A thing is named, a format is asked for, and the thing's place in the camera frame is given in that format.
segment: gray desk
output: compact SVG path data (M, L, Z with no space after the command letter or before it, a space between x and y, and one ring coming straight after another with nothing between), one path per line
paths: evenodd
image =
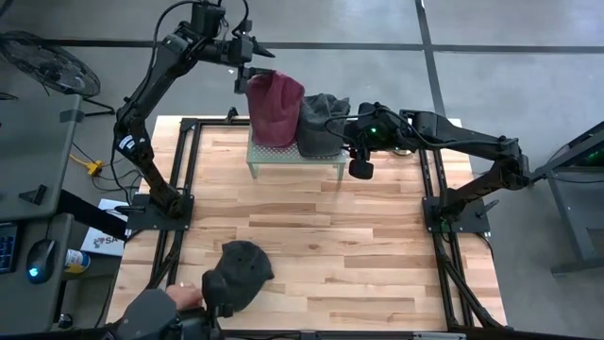
M552 267L552 274L561 276L586 269L604 268L604 255L598 252L593 240L593 233L604 230L601 200L604 182L600 182L604 180L604 168L559 167L552 170L547 179L562 221L567 227L568 239L578 258L572 263Z
M32 220L22 226L24 229L16 270L0 275L0 332L3 335L47 332L52 326L73 223L72 215L62 213L51 220ZM44 238L47 227L48 238L57 241L55 271L47 282L31 284L25 275L27 252L34 243Z
M22 228L16 270L0 275L0 334L51 328L64 282L79 279L62 270L73 225L125 237L124 221L62 190L76 125L84 116L80 100L64 95L0 102L0 222ZM40 185L46 191L39 202L20 197ZM31 284L25 275L27 253L49 224L49 238L58 243L55 271L49 281Z

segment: red hat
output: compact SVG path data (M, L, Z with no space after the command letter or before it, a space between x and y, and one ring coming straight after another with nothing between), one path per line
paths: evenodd
M272 147L292 145L304 86L288 76L273 72L254 76L245 95L253 130L252 141Z

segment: wooden tabletop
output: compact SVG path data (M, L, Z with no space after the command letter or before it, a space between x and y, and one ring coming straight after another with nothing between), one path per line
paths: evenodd
M181 118L160 116L156 123L155 161L166 178ZM246 148L246 127L204 127L193 182L193 222L178 267L177 281L199 285L201 275L218 262L223 243L249 240L268 253L275 279L244 311L220 320L224 329L445 329L416 154L372 154L373 179L346 174L338 186L335 169L312 165L263 165L253 180ZM450 187L473 178L466 155L443 150L443 159ZM119 318L147 284L157 237L145 231L126 245L108 322ZM491 315L505 323L488 247L472 234L461 234L460 245L468 284ZM461 320L459 294L456 289L452 294Z

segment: person's hand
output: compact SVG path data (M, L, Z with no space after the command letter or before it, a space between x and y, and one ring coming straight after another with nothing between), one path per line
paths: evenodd
M166 294L176 302L176 309L179 311L201 306L204 298L201 289L190 282L173 284L166 288Z

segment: keyboard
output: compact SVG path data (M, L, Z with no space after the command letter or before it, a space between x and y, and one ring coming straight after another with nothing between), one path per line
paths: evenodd
M19 227L14 223L0 223L0 274L12 273L17 263Z

